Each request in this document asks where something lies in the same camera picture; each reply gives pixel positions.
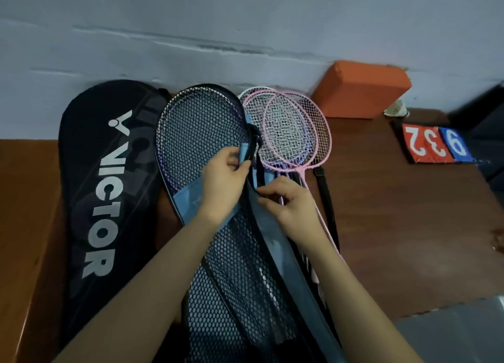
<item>victor logo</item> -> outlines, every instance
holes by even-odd
[[[116,119],[109,121],[108,125],[121,131],[124,135],[129,136],[129,129],[123,125],[123,121],[131,117],[132,111],[121,115]],[[110,273],[114,265],[115,249],[104,249],[109,246],[117,237],[119,229],[115,217],[119,217],[121,209],[121,201],[118,200],[119,195],[123,192],[123,181],[120,176],[124,174],[125,157],[120,157],[128,149],[128,141],[120,145],[108,155],[104,156],[100,161],[98,176],[104,177],[96,186],[96,197],[105,201],[104,205],[93,208],[93,216],[108,216],[97,220],[88,233],[89,245],[95,249],[93,252],[87,252],[84,262],[85,265],[82,272],[82,278],[94,273],[97,276],[104,276]],[[112,190],[105,191],[105,188],[110,186]]]

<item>orange box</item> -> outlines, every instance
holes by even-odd
[[[312,100],[329,118],[372,119],[410,88],[408,75],[399,67],[336,61]]]

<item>white wall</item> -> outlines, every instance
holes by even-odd
[[[115,78],[309,92],[335,59],[408,68],[408,106],[452,110],[504,79],[504,0],[0,0],[0,138],[56,138]]]

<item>black mesh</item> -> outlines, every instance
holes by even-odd
[[[161,116],[156,139],[170,194],[199,177],[218,150],[246,142],[245,129],[241,106],[219,91],[195,86],[176,95]],[[189,362],[277,362],[289,355],[310,361],[319,354],[306,342],[311,336],[302,332],[304,323],[250,213],[243,197],[193,278],[186,320]]]

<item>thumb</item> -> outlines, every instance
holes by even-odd
[[[250,164],[250,160],[245,160],[243,163],[241,163],[240,167],[235,171],[235,173],[245,179],[249,173]]]
[[[266,197],[258,198],[257,202],[262,206],[265,206],[266,209],[268,209],[268,211],[271,212],[276,218],[278,218],[282,210],[285,210],[284,206],[277,204],[273,200],[269,200]]]

